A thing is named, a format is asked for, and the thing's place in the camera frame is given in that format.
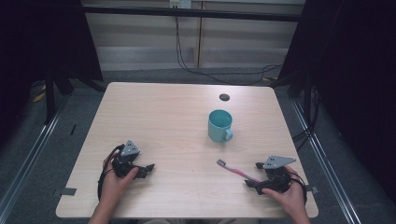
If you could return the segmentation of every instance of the black cable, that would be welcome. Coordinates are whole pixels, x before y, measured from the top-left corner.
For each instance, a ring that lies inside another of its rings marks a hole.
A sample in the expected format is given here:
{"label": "black cable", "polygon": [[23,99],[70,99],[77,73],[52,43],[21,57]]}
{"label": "black cable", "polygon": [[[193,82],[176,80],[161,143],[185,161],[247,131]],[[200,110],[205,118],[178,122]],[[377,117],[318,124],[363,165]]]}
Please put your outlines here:
{"label": "black cable", "polygon": [[292,180],[292,181],[298,183],[298,184],[301,186],[301,188],[303,188],[304,203],[306,203],[306,201],[307,201],[307,197],[306,197],[306,184],[305,184],[304,180],[303,180],[299,175],[297,175],[297,174],[295,174],[295,173],[289,172],[289,175],[296,175],[296,176],[299,178],[299,179],[291,178],[290,180]]}
{"label": "black cable", "polygon": [[305,136],[304,141],[296,148],[297,151],[299,151],[303,147],[303,145],[306,143],[306,141],[311,137],[312,132],[314,131],[315,125],[317,123],[320,98],[318,97],[318,92],[316,89],[314,89],[314,97],[312,99],[312,103],[315,106],[314,119],[312,121],[308,120],[307,121],[308,127],[305,130],[303,130],[301,133],[298,133],[295,136],[293,136],[294,143],[300,141]]}
{"label": "black cable", "polygon": [[[238,86],[251,86],[254,85],[264,78],[264,74],[266,72],[269,72],[271,70],[274,70],[275,68],[281,66],[281,64],[269,64],[264,66],[264,68],[260,72],[251,72],[251,73],[213,73],[213,74],[208,74],[208,73],[203,73],[203,72],[196,72],[190,70],[190,68],[184,63],[183,55],[181,53],[181,44],[180,44],[180,36],[179,36],[179,29],[178,29],[178,17],[175,17],[175,23],[176,23],[176,30],[177,30],[177,62],[178,65],[186,72],[193,73],[195,75],[201,75],[201,76],[207,76],[210,77],[216,81],[219,81],[221,83],[225,83],[228,85],[238,85]],[[218,75],[261,75],[261,77],[255,81],[249,82],[249,83],[232,83],[228,81],[221,80],[219,78],[213,77],[213,76],[218,76]]]}
{"label": "black cable", "polygon": [[99,199],[99,201],[100,201],[100,198],[101,198],[101,196],[102,196],[102,186],[103,186],[103,181],[105,180],[105,176],[106,176],[106,174],[107,174],[109,171],[112,170],[112,169],[111,169],[111,170],[106,171],[106,168],[107,168],[107,166],[108,166],[108,163],[111,161],[111,158],[113,157],[114,153],[115,153],[117,150],[123,149],[124,147],[125,147],[124,144],[115,147],[115,148],[111,151],[111,153],[108,154],[108,156],[107,156],[105,165],[103,166],[103,170],[102,170],[102,173],[100,174],[100,178],[99,178],[99,181],[98,181],[98,199]]}
{"label": "black cable", "polygon": [[[329,46],[330,38],[332,37],[332,31],[333,31],[333,29],[334,29],[334,27],[335,27],[336,20],[337,20],[339,14],[340,14],[341,8],[343,7],[345,1],[346,1],[346,0],[343,0],[343,1],[341,2],[341,4],[340,4],[339,8],[337,9],[337,12],[336,12],[336,14],[335,14],[335,17],[333,18],[333,21],[332,21],[332,27],[331,27],[331,29],[330,29],[329,35],[327,36],[327,39],[326,39],[326,42],[325,42],[325,47],[323,48],[323,51],[321,52],[319,58],[323,58],[323,55],[324,55],[324,53],[325,53],[325,50],[326,50],[326,48]],[[297,135],[304,134],[304,133],[306,133],[306,131],[307,131],[307,129],[305,129],[302,133],[299,133],[299,134],[297,134]],[[309,138],[309,137],[311,136],[311,133],[312,133],[312,132],[313,132],[313,128],[312,128],[312,130],[308,133],[307,138]],[[304,140],[304,142],[299,146],[299,148],[301,148],[301,147],[303,146],[303,144],[306,142],[306,140],[307,140],[307,139]]]}

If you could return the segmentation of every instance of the electrical outlet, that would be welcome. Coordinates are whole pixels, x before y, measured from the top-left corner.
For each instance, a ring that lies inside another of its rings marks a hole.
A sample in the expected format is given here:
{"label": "electrical outlet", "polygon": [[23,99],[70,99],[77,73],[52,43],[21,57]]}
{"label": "electrical outlet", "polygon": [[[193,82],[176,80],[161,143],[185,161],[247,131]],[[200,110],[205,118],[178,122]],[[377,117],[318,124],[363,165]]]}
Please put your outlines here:
{"label": "electrical outlet", "polygon": [[191,8],[191,0],[169,0],[170,8]]}
{"label": "electrical outlet", "polygon": [[170,8],[180,8],[180,0],[169,0]]}
{"label": "electrical outlet", "polygon": [[179,7],[191,9],[191,0],[180,0]]}

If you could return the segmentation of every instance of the black curtain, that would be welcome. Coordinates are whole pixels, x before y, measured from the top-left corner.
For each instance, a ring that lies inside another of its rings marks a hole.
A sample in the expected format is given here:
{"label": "black curtain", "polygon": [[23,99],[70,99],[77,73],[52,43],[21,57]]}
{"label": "black curtain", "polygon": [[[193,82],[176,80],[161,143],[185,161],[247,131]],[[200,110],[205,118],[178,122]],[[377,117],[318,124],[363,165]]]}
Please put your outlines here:
{"label": "black curtain", "polygon": [[340,134],[394,203],[395,11],[395,1],[347,0],[314,75]]}
{"label": "black curtain", "polygon": [[0,138],[29,97],[30,86],[49,68],[63,78],[102,80],[85,13],[79,0],[0,3]]}

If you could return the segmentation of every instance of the toothbrush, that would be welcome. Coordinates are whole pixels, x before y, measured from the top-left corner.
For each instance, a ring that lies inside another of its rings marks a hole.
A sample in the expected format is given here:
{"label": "toothbrush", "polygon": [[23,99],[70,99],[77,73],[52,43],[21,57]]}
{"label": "toothbrush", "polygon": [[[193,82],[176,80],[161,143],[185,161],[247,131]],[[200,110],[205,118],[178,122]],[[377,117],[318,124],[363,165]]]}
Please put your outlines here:
{"label": "toothbrush", "polygon": [[244,178],[246,178],[246,179],[248,179],[250,181],[253,181],[254,183],[260,183],[261,182],[261,181],[255,179],[255,178],[253,178],[253,177],[251,177],[249,175],[246,175],[245,173],[243,173],[242,171],[240,171],[238,169],[233,169],[233,168],[230,168],[229,166],[226,166],[225,165],[225,161],[223,161],[223,160],[218,160],[218,165],[221,166],[222,168],[228,170],[228,171],[233,172],[234,174],[241,175],[242,177],[244,177]]}

